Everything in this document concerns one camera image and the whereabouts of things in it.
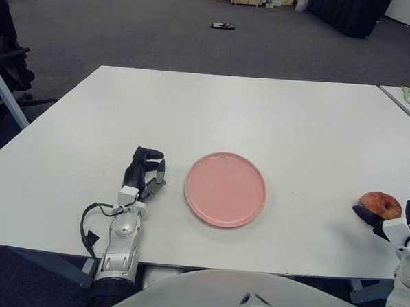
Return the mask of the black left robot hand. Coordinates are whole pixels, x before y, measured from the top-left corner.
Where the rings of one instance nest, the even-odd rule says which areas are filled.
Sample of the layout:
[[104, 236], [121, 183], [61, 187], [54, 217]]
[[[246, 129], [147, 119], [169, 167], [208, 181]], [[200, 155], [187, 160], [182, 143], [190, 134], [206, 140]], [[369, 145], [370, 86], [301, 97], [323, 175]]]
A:
[[123, 186], [138, 189], [137, 200], [147, 201], [165, 184], [166, 161], [158, 150], [138, 146], [123, 177]]

